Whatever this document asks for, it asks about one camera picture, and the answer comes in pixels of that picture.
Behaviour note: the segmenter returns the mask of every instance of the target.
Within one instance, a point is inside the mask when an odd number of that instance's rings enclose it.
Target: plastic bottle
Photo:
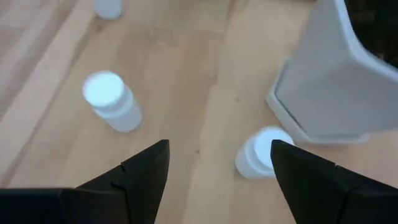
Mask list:
[[[117,131],[126,133],[141,123],[141,109],[132,91],[113,72],[90,75],[83,85],[83,96],[94,112]]]
[[[122,0],[94,0],[94,10],[103,19],[117,19],[122,8]]]
[[[248,179],[275,177],[271,161],[272,140],[283,140],[294,145],[293,139],[282,129],[269,126],[252,136],[235,158],[235,166]]]

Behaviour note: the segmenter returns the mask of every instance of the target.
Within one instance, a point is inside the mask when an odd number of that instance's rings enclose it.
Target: white object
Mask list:
[[[235,158],[235,166],[248,179],[275,177],[271,161],[271,143],[282,140],[294,145],[292,138],[282,129],[269,126],[252,136]]]
[[[141,123],[141,109],[132,91],[113,72],[90,75],[83,85],[83,96],[95,113],[117,131],[129,132]]]
[[[94,10],[103,19],[117,19],[122,8],[122,0],[94,0]]]
[[[344,0],[318,0],[267,102],[296,141],[348,144],[397,128],[397,95],[398,69],[363,48]]]

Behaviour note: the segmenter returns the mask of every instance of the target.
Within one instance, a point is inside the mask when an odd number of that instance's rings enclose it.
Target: bottle cap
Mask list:
[[[125,98],[123,80],[111,71],[100,71],[90,75],[83,85],[85,100],[100,111],[113,111],[119,108]]]
[[[278,139],[294,145],[293,139],[284,130],[277,126],[268,126],[261,130],[255,137],[253,142],[253,150],[256,159],[265,169],[274,170],[271,161],[272,141]]]

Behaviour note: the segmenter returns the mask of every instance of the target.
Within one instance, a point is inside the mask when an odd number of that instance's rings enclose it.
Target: white cylinder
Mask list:
[[[122,0],[94,0],[94,10],[103,19],[117,19],[122,8]]]
[[[282,129],[269,126],[252,136],[235,158],[235,166],[248,179],[275,177],[271,161],[273,140],[282,140],[294,145],[292,138]]]
[[[90,75],[83,85],[83,96],[94,112],[117,131],[126,133],[141,123],[141,109],[132,91],[113,72]]]

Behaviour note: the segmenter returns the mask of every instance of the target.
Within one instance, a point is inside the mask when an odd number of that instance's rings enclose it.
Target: wooden table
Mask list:
[[[277,182],[242,178],[234,157],[279,124],[264,97],[313,1],[128,0],[116,21],[90,2],[0,2],[1,186],[75,187],[169,139],[157,223],[294,223]],[[104,69],[132,88],[138,130],[113,131],[84,102],[83,81]],[[397,136],[302,147],[398,187]]]

